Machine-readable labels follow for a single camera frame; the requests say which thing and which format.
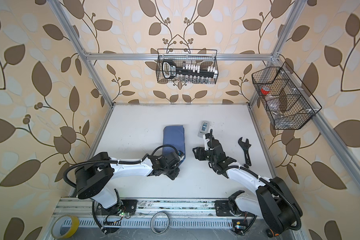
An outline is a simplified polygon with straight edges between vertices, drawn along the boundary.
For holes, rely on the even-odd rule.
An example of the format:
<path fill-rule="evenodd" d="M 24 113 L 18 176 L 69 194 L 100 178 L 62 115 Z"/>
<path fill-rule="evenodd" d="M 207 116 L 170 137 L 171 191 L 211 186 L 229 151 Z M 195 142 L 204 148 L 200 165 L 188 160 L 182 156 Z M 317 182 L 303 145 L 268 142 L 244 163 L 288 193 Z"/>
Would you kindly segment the blue wrapping paper sheet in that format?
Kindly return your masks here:
<path fill-rule="evenodd" d="M 186 157 L 184 126 L 166 126 L 163 130 L 163 133 L 163 145 L 174 146 L 179 152 L 184 154 L 184 158 L 180 161 L 180 164 L 182 164 Z"/>

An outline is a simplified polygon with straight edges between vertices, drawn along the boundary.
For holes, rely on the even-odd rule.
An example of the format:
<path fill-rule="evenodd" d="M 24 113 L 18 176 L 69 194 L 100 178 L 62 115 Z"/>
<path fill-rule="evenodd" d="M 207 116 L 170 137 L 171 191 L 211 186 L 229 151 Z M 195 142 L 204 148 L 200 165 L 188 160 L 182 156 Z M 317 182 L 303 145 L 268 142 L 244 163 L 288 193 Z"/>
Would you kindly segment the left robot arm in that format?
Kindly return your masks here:
<path fill-rule="evenodd" d="M 160 175 L 174 180 L 184 158 L 185 153 L 172 145 L 159 146 L 152 154 L 138 160 L 120 160 L 101 152 L 86 162 L 68 167 L 63 173 L 63 180 L 77 190 L 78 199 L 91 199 L 109 209 L 122 204 L 118 191 L 109 181 L 130 176 Z"/>

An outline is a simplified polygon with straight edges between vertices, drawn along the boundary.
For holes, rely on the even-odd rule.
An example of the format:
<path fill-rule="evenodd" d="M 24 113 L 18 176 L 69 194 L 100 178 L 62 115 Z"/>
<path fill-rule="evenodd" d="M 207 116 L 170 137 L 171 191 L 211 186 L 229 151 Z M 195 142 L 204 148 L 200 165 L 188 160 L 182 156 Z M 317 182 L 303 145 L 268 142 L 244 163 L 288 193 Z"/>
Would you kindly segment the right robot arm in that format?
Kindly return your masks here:
<path fill-rule="evenodd" d="M 298 231 L 302 227 L 303 211 L 286 183 L 279 177 L 262 177 L 250 170 L 252 165 L 248 140 L 238 140 L 245 157 L 245 164 L 228 157 L 220 142 L 209 132 L 203 136 L 204 146 L 193 148 L 194 156 L 199 161 L 207 161 L 217 174 L 233 180 L 256 196 L 250 200 L 245 191 L 237 191 L 229 197 L 230 213 L 239 216 L 245 212 L 262 216 L 269 226 L 266 233 L 272 238 L 286 230 Z"/>

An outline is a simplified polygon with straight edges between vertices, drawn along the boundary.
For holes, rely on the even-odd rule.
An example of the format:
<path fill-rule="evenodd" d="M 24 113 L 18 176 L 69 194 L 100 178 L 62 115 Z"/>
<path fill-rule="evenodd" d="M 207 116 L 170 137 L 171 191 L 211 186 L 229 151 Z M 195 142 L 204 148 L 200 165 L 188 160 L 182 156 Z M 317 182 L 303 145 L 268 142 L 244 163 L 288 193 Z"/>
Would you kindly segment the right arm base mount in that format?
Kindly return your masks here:
<path fill-rule="evenodd" d="M 241 211 L 233 200 L 216 200 L 215 210 L 218 217 L 254 217 L 249 212 Z"/>

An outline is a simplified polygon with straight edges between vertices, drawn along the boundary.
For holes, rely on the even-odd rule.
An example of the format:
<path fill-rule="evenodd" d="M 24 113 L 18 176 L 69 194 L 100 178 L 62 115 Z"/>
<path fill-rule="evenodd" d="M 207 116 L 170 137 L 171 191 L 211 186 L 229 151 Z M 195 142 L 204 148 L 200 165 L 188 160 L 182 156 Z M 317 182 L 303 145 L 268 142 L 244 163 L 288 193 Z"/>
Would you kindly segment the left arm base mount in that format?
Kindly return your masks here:
<path fill-rule="evenodd" d="M 103 216 L 121 216 L 126 214 L 128 217 L 133 216 L 137 210 L 137 199 L 122 199 L 116 205 L 105 209 L 101 204 L 95 208 Z"/>

